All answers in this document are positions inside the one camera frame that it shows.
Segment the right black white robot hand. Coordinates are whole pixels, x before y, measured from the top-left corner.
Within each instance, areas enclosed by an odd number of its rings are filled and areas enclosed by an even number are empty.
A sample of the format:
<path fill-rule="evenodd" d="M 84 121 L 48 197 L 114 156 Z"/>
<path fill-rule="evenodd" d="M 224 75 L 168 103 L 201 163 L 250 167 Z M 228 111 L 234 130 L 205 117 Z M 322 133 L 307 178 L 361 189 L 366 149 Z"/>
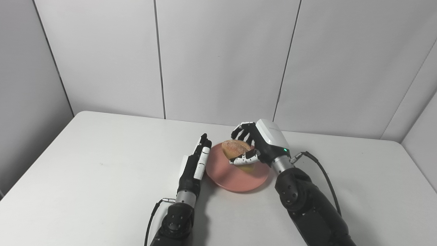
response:
<path fill-rule="evenodd" d="M 261 162 L 272 167 L 276 159 L 292 156 L 289 144 L 282 131 L 272 121 L 260 119 L 257 122 L 242 122 L 231 133 L 231 139 L 243 140 L 253 149 L 231 158 L 231 165 L 240 166 Z"/>

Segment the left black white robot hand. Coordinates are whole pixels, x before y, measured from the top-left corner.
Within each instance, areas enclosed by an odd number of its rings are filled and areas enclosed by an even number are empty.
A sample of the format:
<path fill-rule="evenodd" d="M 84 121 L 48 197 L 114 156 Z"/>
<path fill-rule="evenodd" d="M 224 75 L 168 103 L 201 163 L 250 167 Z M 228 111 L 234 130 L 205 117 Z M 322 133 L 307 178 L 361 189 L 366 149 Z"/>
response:
<path fill-rule="evenodd" d="M 204 133 L 201 135 L 193 154 L 187 158 L 184 171 L 179 178 L 177 192 L 190 192 L 196 197 L 200 195 L 201 180 L 206 169 L 211 148 L 212 142 L 208 139 L 208 135 Z"/>

